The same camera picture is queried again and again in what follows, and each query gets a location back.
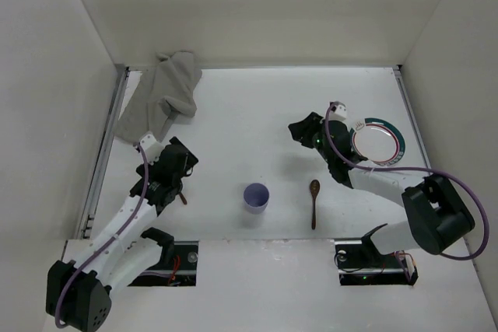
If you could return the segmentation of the brown wooden fork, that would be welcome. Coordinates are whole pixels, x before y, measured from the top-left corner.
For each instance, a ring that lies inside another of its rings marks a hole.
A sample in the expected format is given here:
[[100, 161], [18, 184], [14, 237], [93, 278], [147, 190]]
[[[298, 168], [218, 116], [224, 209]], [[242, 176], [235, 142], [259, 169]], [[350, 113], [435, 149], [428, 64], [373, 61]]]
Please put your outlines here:
[[187, 205], [187, 204], [188, 204], [188, 202], [187, 202], [187, 199], [186, 199], [186, 197], [184, 196], [184, 194], [183, 194], [182, 192], [180, 192], [180, 193], [179, 193], [179, 196], [180, 196], [180, 198], [181, 198], [182, 204], [183, 204], [183, 205]]

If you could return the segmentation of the white plate green red rim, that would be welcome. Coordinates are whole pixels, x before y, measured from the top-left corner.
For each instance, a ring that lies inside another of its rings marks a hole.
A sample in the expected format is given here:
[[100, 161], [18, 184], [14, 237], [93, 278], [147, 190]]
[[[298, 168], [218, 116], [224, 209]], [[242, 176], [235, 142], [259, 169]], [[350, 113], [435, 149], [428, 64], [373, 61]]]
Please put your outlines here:
[[366, 117], [353, 121], [349, 135], [352, 149], [378, 166], [391, 167], [405, 154], [402, 133], [384, 119]]

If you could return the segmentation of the brown wooden spoon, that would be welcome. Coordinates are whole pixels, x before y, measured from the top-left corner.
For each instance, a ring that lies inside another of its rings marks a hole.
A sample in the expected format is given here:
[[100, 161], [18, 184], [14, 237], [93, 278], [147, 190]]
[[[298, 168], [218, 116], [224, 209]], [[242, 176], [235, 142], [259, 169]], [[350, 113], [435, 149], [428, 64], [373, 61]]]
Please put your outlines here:
[[317, 196], [320, 192], [321, 185], [318, 180], [312, 180], [310, 182], [309, 190], [310, 190], [310, 195], [312, 198], [312, 219], [311, 219], [311, 228], [313, 230], [316, 229], [317, 225], [317, 212], [316, 212], [316, 203], [317, 203]]

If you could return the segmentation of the lavender plastic cup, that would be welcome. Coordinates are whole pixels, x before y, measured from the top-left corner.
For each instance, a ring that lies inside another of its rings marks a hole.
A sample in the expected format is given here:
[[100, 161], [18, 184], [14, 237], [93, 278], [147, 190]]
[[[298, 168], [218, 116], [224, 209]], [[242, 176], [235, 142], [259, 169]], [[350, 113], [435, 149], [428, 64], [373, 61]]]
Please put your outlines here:
[[262, 183], [252, 183], [244, 189], [244, 206], [251, 214], [261, 214], [268, 206], [269, 198], [269, 189]]

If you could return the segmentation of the grey cloth placemat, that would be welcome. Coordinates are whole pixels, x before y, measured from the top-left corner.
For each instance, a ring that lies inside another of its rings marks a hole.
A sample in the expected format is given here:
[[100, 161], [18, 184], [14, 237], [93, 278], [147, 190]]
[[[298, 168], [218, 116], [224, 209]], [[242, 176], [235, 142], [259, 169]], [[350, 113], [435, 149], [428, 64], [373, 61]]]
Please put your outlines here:
[[118, 120], [114, 135], [123, 142], [137, 143], [147, 133], [161, 142], [178, 116], [192, 118], [197, 111], [194, 91], [202, 70], [195, 55], [177, 51], [159, 53], [157, 59], [142, 73]]

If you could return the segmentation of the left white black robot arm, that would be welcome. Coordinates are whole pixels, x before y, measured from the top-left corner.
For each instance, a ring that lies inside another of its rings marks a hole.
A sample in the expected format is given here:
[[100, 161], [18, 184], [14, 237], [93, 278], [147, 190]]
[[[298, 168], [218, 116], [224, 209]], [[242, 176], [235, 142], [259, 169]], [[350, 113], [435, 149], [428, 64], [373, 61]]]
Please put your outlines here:
[[196, 244], [179, 243], [152, 224], [183, 195], [183, 180], [198, 158], [176, 137], [162, 145], [148, 133], [135, 147], [140, 179], [123, 205], [82, 252], [56, 261], [47, 273], [46, 312], [59, 329], [97, 331], [128, 285], [158, 278], [177, 286], [195, 275]]

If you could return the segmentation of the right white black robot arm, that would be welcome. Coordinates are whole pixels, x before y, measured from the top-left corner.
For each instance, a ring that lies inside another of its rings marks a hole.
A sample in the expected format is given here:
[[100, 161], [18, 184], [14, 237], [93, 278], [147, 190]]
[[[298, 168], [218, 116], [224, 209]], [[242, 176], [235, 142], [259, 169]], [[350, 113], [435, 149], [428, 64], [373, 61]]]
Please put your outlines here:
[[318, 152], [335, 182], [404, 209], [404, 221], [383, 223], [359, 238], [360, 252], [370, 261], [410, 249], [443, 256], [475, 228], [471, 212], [454, 187], [454, 177], [422, 167], [376, 167], [353, 149], [352, 130], [334, 117], [312, 112], [288, 129], [295, 142]]

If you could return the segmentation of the right metal table rail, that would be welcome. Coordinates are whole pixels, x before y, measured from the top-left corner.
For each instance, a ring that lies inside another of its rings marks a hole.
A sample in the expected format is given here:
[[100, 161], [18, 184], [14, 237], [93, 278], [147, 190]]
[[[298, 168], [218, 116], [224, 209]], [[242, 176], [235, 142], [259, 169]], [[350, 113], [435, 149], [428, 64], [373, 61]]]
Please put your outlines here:
[[412, 105], [411, 105], [410, 100], [409, 100], [408, 92], [407, 92], [407, 90], [405, 88], [405, 83], [404, 83], [404, 79], [403, 79], [403, 76], [402, 76], [402, 66], [401, 65], [394, 66], [393, 67], [393, 72], [394, 72], [396, 81], [398, 83], [398, 88], [399, 88], [400, 93], [402, 95], [403, 102], [405, 104], [405, 109], [408, 112], [409, 120], [410, 120], [410, 123], [412, 125], [412, 129], [413, 129], [413, 131], [415, 133], [415, 137], [416, 137], [416, 141], [417, 141], [417, 144], [418, 144], [418, 148], [419, 148], [419, 150], [420, 150], [420, 152], [422, 154], [422, 157], [423, 157], [424, 165], [428, 166], [428, 167], [431, 167], [430, 160], [429, 160], [429, 157], [427, 155], [425, 145], [423, 143], [423, 138], [421, 136], [421, 133], [420, 133], [420, 130], [419, 130], [419, 126], [418, 126], [417, 121], [416, 121], [416, 116], [415, 116], [415, 114], [413, 112]]

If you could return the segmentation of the metal table rail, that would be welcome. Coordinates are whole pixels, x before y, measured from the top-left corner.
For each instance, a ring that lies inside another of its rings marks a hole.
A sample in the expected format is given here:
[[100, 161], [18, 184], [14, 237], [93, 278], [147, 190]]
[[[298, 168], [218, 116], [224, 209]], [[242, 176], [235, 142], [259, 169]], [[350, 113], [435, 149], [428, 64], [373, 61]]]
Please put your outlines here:
[[425, 145], [423, 143], [423, 138], [421, 136], [421, 133], [420, 133], [420, 130], [419, 130], [419, 126], [418, 126], [417, 121], [416, 121], [416, 116], [415, 116], [415, 114], [413, 112], [412, 105], [411, 105], [410, 100], [409, 100], [408, 92], [407, 92], [407, 90], [405, 88], [405, 83], [404, 83], [404, 79], [403, 79], [403, 76], [402, 76], [402, 66], [401, 65], [394, 66], [393, 67], [393, 72], [394, 72], [396, 81], [398, 83], [398, 88], [399, 88], [400, 93], [402, 95], [403, 102], [405, 104], [405, 109], [408, 112], [409, 120], [410, 120], [410, 123], [412, 125], [412, 129], [413, 129], [413, 131], [415, 133], [415, 137], [416, 137], [416, 141], [417, 141], [417, 144], [418, 144], [418, 148], [419, 148], [419, 150], [420, 150], [420, 152], [422, 154], [422, 157], [423, 157], [424, 165], [428, 166], [428, 167], [431, 167], [430, 160], [429, 160], [429, 157], [427, 155]]
[[79, 217], [78, 225], [75, 229], [75, 239], [87, 239], [89, 237], [91, 224], [93, 223], [94, 216], [96, 214], [105, 170], [110, 157], [110, 150], [114, 138], [114, 127], [117, 123], [125, 95], [125, 88], [129, 76], [129, 67], [123, 64], [116, 64], [114, 67], [117, 71], [117, 79], [100, 141], [96, 163], [93, 167], [89, 189], [82, 206], [82, 213]]

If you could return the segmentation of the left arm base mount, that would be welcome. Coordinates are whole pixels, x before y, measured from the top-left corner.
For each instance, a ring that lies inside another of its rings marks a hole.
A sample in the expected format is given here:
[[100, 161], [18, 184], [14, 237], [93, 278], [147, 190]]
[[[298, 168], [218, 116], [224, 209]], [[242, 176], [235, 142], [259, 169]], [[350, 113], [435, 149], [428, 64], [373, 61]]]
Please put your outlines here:
[[175, 242], [172, 254], [161, 254], [157, 264], [143, 271], [130, 287], [194, 287], [197, 281], [198, 242]]

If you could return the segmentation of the left metal table rail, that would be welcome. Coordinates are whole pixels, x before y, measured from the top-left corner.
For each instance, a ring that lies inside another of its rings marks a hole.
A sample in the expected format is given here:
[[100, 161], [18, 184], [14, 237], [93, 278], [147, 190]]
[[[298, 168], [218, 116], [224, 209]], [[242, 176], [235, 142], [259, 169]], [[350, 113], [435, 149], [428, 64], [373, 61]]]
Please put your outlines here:
[[91, 224], [93, 223], [94, 216], [96, 214], [105, 170], [110, 157], [110, 150], [114, 138], [114, 127], [117, 123], [125, 95], [125, 88], [129, 76], [129, 67], [123, 64], [116, 64], [114, 67], [117, 71], [117, 79], [100, 141], [96, 163], [93, 167], [89, 189], [82, 206], [82, 213], [79, 217], [78, 225], [75, 229], [75, 239], [87, 239], [89, 237]]

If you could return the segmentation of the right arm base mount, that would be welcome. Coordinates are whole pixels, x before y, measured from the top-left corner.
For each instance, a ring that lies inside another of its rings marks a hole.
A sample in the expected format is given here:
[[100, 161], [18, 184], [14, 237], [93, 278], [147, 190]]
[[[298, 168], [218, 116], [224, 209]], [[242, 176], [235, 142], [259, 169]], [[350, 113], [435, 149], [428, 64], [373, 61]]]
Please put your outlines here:
[[360, 239], [334, 241], [333, 261], [342, 286], [413, 286], [419, 272], [413, 256], [405, 251], [379, 254]]

